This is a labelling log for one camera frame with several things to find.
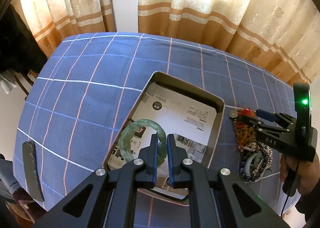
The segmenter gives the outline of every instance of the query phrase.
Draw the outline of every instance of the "beige curtain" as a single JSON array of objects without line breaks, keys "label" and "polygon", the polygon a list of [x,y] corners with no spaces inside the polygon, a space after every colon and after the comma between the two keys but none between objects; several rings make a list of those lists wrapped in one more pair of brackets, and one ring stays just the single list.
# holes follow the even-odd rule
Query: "beige curtain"
[{"label": "beige curtain", "polygon": [[115,31],[110,0],[13,0],[12,4],[47,57],[67,36]]},{"label": "beige curtain", "polygon": [[139,32],[244,58],[289,84],[320,74],[320,16],[311,0],[139,0]]}]

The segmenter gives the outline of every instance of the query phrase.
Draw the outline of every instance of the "tablecloth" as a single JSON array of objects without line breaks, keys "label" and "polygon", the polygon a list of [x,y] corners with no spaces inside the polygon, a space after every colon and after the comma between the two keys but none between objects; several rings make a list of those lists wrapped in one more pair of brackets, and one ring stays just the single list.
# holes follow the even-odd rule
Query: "tablecloth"
[{"label": "tablecloth", "polygon": [[[26,188],[22,143],[36,143],[37,170],[51,209],[102,166],[112,140],[154,71],[162,71],[221,97],[226,104],[210,168],[238,171],[230,110],[261,108],[296,116],[292,88],[266,70],[212,47],[141,33],[96,33],[67,37],[37,78],[16,136],[14,174]],[[271,171],[248,186],[277,213],[285,197],[280,155]],[[289,198],[287,208],[299,198]],[[188,207],[138,193],[135,227],[189,227]]]}]

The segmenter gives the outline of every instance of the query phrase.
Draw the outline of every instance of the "white cloth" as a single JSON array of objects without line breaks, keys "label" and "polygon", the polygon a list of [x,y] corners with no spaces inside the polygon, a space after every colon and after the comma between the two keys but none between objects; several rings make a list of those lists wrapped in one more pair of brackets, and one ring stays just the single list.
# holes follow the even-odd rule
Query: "white cloth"
[{"label": "white cloth", "polygon": [[9,92],[14,89],[16,86],[16,79],[14,78],[15,71],[12,69],[6,70],[2,73],[0,73],[0,84],[1,87],[4,89],[4,92],[6,94],[9,94]]}]

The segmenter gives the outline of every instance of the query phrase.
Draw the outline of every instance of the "clothing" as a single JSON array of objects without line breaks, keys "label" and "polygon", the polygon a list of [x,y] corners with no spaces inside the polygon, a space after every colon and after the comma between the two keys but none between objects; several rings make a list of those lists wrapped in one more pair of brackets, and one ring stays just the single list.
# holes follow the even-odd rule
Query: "clothing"
[{"label": "clothing", "polygon": [[4,202],[19,203],[34,223],[47,211],[20,186],[13,175],[12,161],[0,157],[0,196]]},{"label": "clothing", "polygon": [[19,14],[9,5],[0,20],[0,73],[8,69],[28,74],[39,73],[47,57]]},{"label": "clothing", "polygon": [[0,73],[0,86],[4,89],[6,94],[14,89],[16,86],[15,72],[12,69]]},{"label": "clothing", "polygon": [[[315,215],[318,213],[320,217],[320,181],[318,181],[318,184],[311,193],[300,197],[300,200],[296,204],[296,209],[304,214],[306,222],[311,218],[313,213],[315,213]],[[312,216],[312,219],[316,218],[320,221],[319,217]],[[314,220],[312,220],[312,222],[317,224],[316,227],[319,227],[320,222],[315,222]]]}]

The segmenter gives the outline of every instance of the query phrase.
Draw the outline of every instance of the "metal screw cap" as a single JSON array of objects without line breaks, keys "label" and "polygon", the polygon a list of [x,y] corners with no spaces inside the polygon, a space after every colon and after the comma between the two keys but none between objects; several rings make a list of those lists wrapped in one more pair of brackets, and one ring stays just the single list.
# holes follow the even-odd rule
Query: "metal screw cap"
[{"label": "metal screw cap", "polygon": [[185,165],[191,165],[193,163],[192,159],[184,159],[182,161]]},{"label": "metal screw cap", "polygon": [[229,117],[236,118],[238,116],[238,112],[236,110],[231,110],[229,112]]},{"label": "metal screw cap", "polygon": [[135,159],[135,160],[133,161],[133,163],[134,163],[135,165],[142,165],[142,164],[143,164],[143,160],[142,160],[142,159]]},{"label": "metal screw cap", "polygon": [[222,175],[230,175],[231,172],[230,172],[229,169],[223,168],[223,169],[220,170],[220,173],[221,173]]},{"label": "metal screw cap", "polygon": [[96,170],[96,175],[104,175],[106,173],[105,169],[97,169]]}]

